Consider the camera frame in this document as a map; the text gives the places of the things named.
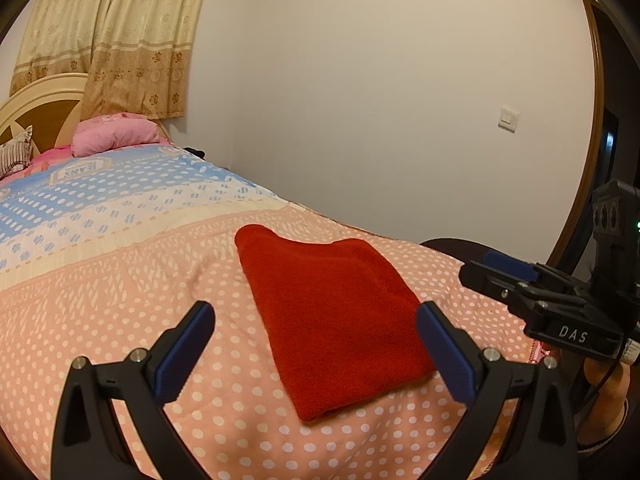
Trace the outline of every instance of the light switch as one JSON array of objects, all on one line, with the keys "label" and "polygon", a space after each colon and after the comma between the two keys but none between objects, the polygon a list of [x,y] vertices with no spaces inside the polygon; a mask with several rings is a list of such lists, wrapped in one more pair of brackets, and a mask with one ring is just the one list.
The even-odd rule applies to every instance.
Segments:
[{"label": "light switch", "polygon": [[519,112],[515,112],[503,106],[500,109],[500,120],[498,121],[498,126],[504,128],[505,130],[509,130],[510,132],[515,132],[516,127],[518,126],[519,116]]}]

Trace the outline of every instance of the folded red garment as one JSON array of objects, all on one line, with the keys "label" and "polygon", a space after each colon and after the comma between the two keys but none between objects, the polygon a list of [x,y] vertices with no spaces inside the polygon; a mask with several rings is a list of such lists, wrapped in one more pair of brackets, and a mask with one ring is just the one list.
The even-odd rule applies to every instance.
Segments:
[{"label": "folded red garment", "polygon": [[301,420],[434,371],[415,329],[420,302],[364,240],[305,244],[247,225],[236,246]]}]

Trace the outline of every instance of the bedspread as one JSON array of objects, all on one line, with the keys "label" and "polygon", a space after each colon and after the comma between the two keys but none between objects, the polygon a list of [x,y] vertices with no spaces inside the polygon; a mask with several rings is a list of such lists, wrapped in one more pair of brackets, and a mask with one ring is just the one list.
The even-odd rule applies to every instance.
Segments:
[{"label": "bedspread", "polygon": [[[165,411],[213,479],[417,478],[429,465],[464,413],[439,374],[313,425],[297,418],[234,245],[250,223],[302,242],[366,240],[480,346],[530,358],[523,323],[463,288],[448,256],[338,224],[177,148],[71,160],[0,187],[0,425],[38,478],[49,477],[72,359],[148,348],[195,300],[214,306],[216,330]],[[157,477],[119,401],[116,412],[136,462]]]}]

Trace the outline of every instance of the bolt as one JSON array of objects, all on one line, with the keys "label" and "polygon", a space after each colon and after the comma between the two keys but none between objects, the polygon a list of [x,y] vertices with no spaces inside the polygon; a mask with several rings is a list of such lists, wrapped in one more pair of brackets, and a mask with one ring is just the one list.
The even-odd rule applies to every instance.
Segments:
[{"label": "bolt", "polygon": [[550,355],[542,359],[542,364],[549,368],[549,370],[553,370],[554,368],[558,367],[558,361],[555,357],[552,357]]},{"label": "bolt", "polygon": [[482,355],[490,363],[495,363],[496,361],[499,361],[500,358],[502,357],[502,354],[500,354],[500,351],[491,346],[489,346],[489,348],[485,348],[482,351]]},{"label": "bolt", "polygon": [[140,363],[145,360],[147,353],[148,352],[144,348],[136,348],[129,354],[129,359],[131,359],[135,363]]},{"label": "bolt", "polygon": [[76,357],[71,365],[76,370],[82,370],[86,366],[86,357]]}]

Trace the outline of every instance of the striped pillow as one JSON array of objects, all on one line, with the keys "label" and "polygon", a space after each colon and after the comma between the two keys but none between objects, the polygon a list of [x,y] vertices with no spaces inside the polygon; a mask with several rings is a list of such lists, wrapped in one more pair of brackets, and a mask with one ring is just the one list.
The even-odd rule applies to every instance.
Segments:
[{"label": "striped pillow", "polygon": [[12,170],[21,166],[26,168],[31,161],[31,135],[33,127],[16,135],[13,139],[0,146],[0,179],[12,173]]}]

